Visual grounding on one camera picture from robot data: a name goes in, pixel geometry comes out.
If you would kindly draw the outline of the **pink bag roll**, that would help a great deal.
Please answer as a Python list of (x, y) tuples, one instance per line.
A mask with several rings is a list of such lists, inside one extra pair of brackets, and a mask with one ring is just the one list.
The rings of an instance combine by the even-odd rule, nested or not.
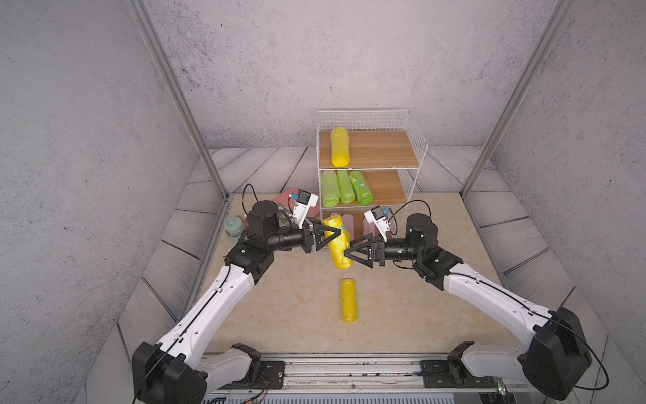
[(343, 225), (346, 230), (346, 232), (349, 235), (349, 239), (353, 240), (355, 239), (354, 236), (354, 216), (352, 214), (344, 214), (342, 216), (343, 219)]
[(373, 235), (375, 231), (375, 225), (370, 223), (366, 218), (363, 218), (363, 235)]

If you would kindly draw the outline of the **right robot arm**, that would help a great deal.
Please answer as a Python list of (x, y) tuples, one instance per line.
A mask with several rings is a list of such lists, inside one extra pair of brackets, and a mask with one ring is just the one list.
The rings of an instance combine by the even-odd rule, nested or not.
[(410, 261), (425, 282), (467, 301), (520, 341), (517, 348), (462, 342), (447, 357), (447, 377), (454, 385), (466, 386), (486, 378), (514, 379), (528, 382), (557, 401), (578, 388), (597, 355), (573, 311), (565, 307), (552, 311), (491, 282), (440, 247), (430, 215), (410, 215), (403, 238), (386, 236), (389, 226), (385, 218), (376, 219), (371, 211), (365, 216), (380, 234), (351, 241), (344, 252), (346, 258), (367, 267)]

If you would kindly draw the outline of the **light green bag roll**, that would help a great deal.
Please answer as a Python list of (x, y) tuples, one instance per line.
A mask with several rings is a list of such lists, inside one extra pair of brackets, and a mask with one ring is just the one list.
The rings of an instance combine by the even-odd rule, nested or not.
[(340, 203), (340, 189), (333, 170), (321, 172), (321, 199), (324, 207), (334, 207)]

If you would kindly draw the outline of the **bright green bag roll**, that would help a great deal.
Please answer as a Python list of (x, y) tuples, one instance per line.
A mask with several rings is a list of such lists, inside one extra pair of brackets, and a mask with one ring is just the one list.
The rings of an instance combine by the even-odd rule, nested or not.
[(373, 202), (373, 193), (361, 171), (351, 171), (349, 179), (353, 186), (356, 200), (359, 205), (370, 205)]

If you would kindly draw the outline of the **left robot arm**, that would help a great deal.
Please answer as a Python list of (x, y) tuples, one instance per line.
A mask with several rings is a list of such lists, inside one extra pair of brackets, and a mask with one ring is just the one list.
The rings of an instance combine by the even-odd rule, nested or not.
[(142, 343), (132, 356), (134, 399), (144, 403), (200, 403), (221, 387), (257, 384), (260, 353), (232, 345), (201, 362), (213, 336), (237, 303), (259, 282), (277, 251), (301, 247), (319, 251), (341, 229), (310, 219), (308, 204), (288, 213), (274, 200), (261, 200), (247, 213), (247, 229), (225, 256), (215, 281), (189, 312), (155, 344)]

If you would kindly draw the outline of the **yellow bag roll labelled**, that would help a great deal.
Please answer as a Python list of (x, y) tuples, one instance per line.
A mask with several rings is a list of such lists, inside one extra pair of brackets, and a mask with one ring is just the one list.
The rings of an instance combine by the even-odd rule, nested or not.
[(340, 235), (332, 240), (328, 246), (331, 251), (331, 259), (337, 269), (348, 269), (353, 266), (353, 261), (347, 258), (344, 253), (350, 247), (350, 234), (345, 229), (343, 219), (340, 215), (326, 218), (322, 223), (328, 227), (340, 230)]

